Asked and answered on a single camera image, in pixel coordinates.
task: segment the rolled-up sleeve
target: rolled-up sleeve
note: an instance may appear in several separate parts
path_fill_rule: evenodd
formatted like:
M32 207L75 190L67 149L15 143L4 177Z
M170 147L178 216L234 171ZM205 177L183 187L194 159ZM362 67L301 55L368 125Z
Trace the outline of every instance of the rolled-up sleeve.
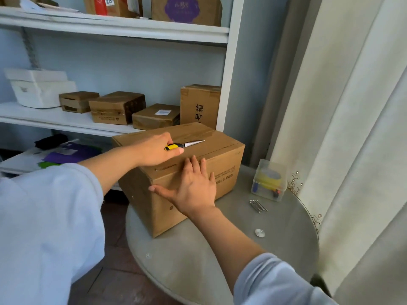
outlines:
M104 256L102 202L78 164L0 179L0 304L66 304Z
M235 305L336 304L321 289L311 286L286 262L265 253L243 269L234 286Z

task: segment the brown tile floor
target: brown tile floor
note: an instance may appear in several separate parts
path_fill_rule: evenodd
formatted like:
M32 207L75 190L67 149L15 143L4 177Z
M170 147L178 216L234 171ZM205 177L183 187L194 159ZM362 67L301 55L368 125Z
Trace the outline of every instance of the brown tile floor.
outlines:
M127 246L127 206L102 205L104 259L71 287L69 305L179 305L141 271Z

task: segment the table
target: table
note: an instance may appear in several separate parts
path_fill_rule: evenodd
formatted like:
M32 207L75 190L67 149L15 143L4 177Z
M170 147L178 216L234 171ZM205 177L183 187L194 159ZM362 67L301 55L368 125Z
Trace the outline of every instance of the table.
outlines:
M309 281L316 272L319 246L312 219L289 190L281 202L250 192L256 170L241 166L234 189L216 201L223 214L247 236L294 267ZM267 210L256 212L248 203L258 200ZM256 236L262 229L265 237ZM184 304L233 305L233 297L209 244L190 220L153 239L130 205L126 214L130 250L158 287Z

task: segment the shelf board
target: shelf board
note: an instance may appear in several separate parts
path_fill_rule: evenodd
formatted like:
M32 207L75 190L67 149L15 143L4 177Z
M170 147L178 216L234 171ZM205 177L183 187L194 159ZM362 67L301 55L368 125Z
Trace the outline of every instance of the shelf board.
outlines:
M226 44L229 28L0 6L0 25L34 29Z
M53 150L43 151L38 148L30 148L24 153L0 162L0 172L20 175L40 170L41 168L38 167L38 163ZM118 183L113 185L112 189L121 190Z
M131 124L94 123L90 112L66 112L62 111L61 107L46 109L29 108L21 106L18 102L0 104L0 122L106 137L141 131L140 129L133 128Z

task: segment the yellow and black handle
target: yellow and black handle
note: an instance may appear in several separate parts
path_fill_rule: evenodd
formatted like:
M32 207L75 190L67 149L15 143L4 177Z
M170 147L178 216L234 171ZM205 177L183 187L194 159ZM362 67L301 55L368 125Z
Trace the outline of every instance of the yellow and black handle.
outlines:
M169 150L172 150L172 149L183 148L183 147L184 147L184 145L183 145L182 143L171 143L171 144L168 144L168 145L165 147L165 149L166 149L167 151L169 151Z

